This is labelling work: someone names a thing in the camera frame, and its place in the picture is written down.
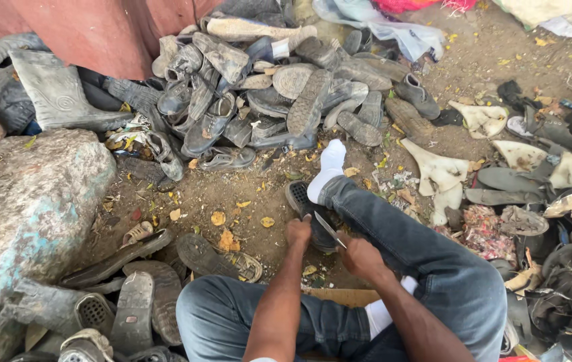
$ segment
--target knife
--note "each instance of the knife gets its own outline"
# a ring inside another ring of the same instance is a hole
[[[328,231],[328,233],[330,234],[330,236],[333,236],[333,239],[335,239],[336,242],[339,243],[339,245],[342,245],[344,247],[344,249],[346,249],[346,245],[344,245],[344,243],[342,243],[342,240],[339,240],[339,237],[337,237],[337,233],[335,232],[335,230],[333,230],[332,227],[330,227],[330,225],[328,225],[328,222],[326,222],[326,220],[324,220],[324,218],[322,218],[317,211],[315,211],[315,218],[317,219],[317,221],[322,224],[322,226],[324,227],[324,229],[326,229],[326,231]]]

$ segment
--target white sock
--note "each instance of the white sock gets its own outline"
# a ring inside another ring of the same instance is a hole
[[[415,289],[418,287],[418,281],[410,276],[403,276],[400,281],[402,287],[413,295]],[[364,307],[366,315],[368,316],[368,325],[371,331],[371,341],[382,332],[387,326],[393,323],[393,319],[389,311],[386,309],[384,302],[380,299]]]
[[[344,175],[342,169],[344,156],[346,156],[346,147],[342,141],[338,139],[330,141],[320,157],[322,169],[308,185],[308,198],[311,202],[319,203],[317,199],[322,192],[322,187],[333,177]]]

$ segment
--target rubber boot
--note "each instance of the rubber boot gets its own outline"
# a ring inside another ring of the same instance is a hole
[[[89,104],[78,69],[65,66],[54,54],[13,49],[9,55],[36,107],[36,119],[43,131],[64,127],[104,132],[133,118],[131,113],[101,111]]]

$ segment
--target soil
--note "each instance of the soil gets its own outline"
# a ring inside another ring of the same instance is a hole
[[[447,101],[460,97],[495,101],[496,88],[507,80],[515,79],[523,88],[523,94],[533,98],[534,88],[538,87],[542,95],[556,99],[572,101],[572,39],[557,37],[547,30],[538,28],[526,32],[522,25],[510,14],[504,13],[495,4],[489,7],[477,7],[466,14],[453,13],[448,8],[440,9],[435,4],[416,12],[404,13],[400,19],[417,24],[430,24],[442,29],[448,39],[443,59],[431,65],[428,75],[416,72],[427,90],[446,108]],[[555,43],[539,46],[535,38],[551,39]],[[232,231],[241,243],[241,250],[257,258],[265,270],[260,283],[266,283],[279,267],[286,251],[284,228],[286,223],[297,217],[284,195],[284,187],[290,182],[288,175],[303,175],[310,181],[319,170],[319,155],[328,141],[341,138],[346,144],[347,156],[344,168],[355,167],[360,173],[352,178],[366,188],[363,179],[369,179],[371,191],[378,187],[371,173],[384,159],[383,168],[379,168],[380,181],[391,180],[395,173],[410,171],[413,177],[419,177],[419,170],[411,155],[403,149],[396,139],[404,136],[390,127],[385,119],[383,134],[388,141],[381,147],[366,147],[354,140],[331,131],[319,134],[320,148],[307,152],[290,152],[266,171],[262,165],[272,150],[258,152],[258,158],[248,169],[234,172],[203,172],[186,168],[185,177],[180,182],[161,187],[148,188],[148,183],[135,178],[128,179],[120,174],[109,192],[116,198],[113,209],[100,211],[93,235],[96,247],[93,256],[85,260],[98,260],[113,253],[122,242],[122,236],[128,229],[140,221],[153,221],[158,218],[158,228],[166,227],[176,237],[184,233],[193,233],[198,227],[202,235],[213,245],[217,245],[224,228]],[[515,140],[503,130],[492,139]],[[433,135],[419,142],[419,145],[446,157],[467,159],[470,161],[494,160],[498,153],[489,140],[471,138],[465,127],[445,126],[435,130]],[[179,194],[177,202],[168,192]],[[427,223],[432,208],[432,200],[419,196],[415,189],[410,192],[420,205],[420,219]],[[390,196],[390,190],[384,194]],[[246,207],[239,208],[237,203],[251,201]],[[140,209],[141,218],[131,219],[132,213]],[[169,213],[180,209],[182,217],[177,221],[169,218]],[[215,226],[210,217],[214,211],[226,214],[224,226]],[[271,227],[261,225],[264,217],[273,218]],[[336,254],[324,254],[310,247],[305,255],[304,266],[314,265],[318,271],[302,279],[310,285],[314,278],[323,279],[315,283],[316,287],[368,288],[362,281],[348,274]]]

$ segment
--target jeans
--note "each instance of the jeans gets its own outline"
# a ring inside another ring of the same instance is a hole
[[[388,265],[418,280],[414,297],[459,337],[476,361],[498,360],[507,296],[489,262],[344,176],[330,180],[320,200],[362,233]],[[177,321],[190,362],[240,361],[265,289],[221,276],[188,284],[178,297]],[[364,308],[302,295],[296,351],[312,350],[347,361],[409,360],[395,321],[370,341]]]

